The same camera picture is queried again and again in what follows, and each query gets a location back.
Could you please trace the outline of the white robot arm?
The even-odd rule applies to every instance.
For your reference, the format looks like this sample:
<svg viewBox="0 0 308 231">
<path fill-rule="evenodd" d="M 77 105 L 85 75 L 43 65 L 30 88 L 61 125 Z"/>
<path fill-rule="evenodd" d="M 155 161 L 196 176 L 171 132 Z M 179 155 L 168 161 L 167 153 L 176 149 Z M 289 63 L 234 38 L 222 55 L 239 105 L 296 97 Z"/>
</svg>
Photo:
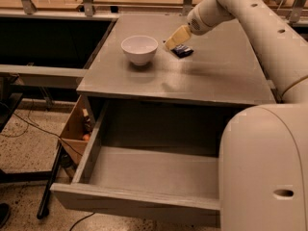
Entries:
<svg viewBox="0 0 308 231">
<path fill-rule="evenodd" d="M 226 125 L 219 149 L 221 231 L 308 231 L 308 43 L 264 0 L 203 0 L 167 48 L 236 18 L 282 101 Z"/>
</svg>

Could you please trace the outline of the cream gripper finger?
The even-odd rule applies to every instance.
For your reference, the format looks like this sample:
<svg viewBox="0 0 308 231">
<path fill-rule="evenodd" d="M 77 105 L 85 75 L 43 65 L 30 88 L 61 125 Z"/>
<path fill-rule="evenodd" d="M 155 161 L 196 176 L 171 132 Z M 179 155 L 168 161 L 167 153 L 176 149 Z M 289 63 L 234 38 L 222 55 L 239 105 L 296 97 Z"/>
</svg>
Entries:
<svg viewBox="0 0 308 231">
<path fill-rule="evenodd" d="M 180 26 L 165 42 L 168 50 L 175 48 L 191 38 L 191 30 L 188 25 Z"/>
</svg>

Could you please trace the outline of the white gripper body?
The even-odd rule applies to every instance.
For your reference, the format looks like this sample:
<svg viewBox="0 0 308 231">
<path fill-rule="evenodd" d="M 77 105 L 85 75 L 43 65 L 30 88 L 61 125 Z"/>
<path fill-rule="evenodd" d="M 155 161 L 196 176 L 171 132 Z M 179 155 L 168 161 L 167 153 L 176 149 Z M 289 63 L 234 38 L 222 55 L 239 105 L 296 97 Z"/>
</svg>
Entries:
<svg viewBox="0 0 308 231">
<path fill-rule="evenodd" d="M 197 36 L 204 35 L 212 30 L 210 26 L 206 25 L 202 21 L 199 8 L 197 6 L 195 6 L 187 15 L 187 24 L 191 32 Z"/>
</svg>

